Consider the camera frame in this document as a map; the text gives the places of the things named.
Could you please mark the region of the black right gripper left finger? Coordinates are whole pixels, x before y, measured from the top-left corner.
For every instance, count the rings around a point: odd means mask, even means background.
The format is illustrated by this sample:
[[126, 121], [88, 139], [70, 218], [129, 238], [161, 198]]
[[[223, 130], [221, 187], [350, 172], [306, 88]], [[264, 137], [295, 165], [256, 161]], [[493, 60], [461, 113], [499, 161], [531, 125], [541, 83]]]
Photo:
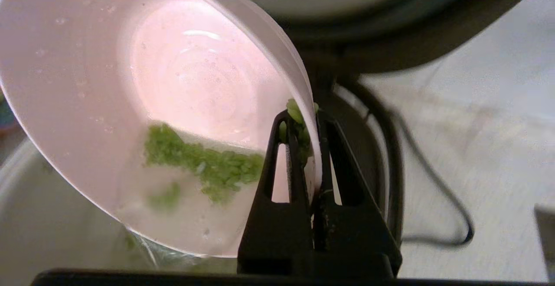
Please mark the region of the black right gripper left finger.
[[[280, 145], [290, 150], [289, 202], [272, 201]], [[238, 247], [237, 273], [290, 275], [298, 256], [313, 250], [310, 203], [294, 122], [287, 111], [274, 120], [264, 166]]]

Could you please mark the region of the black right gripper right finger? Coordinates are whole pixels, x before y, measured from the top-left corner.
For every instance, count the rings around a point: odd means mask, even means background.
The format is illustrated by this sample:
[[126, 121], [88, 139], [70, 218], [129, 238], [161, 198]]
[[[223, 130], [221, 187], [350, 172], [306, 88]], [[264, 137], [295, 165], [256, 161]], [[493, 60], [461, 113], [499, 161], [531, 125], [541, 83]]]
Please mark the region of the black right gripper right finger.
[[321, 110], [317, 119], [323, 170], [314, 211], [317, 270], [341, 278], [395, 278], [400, 249], [353, 150], [334, 118]]

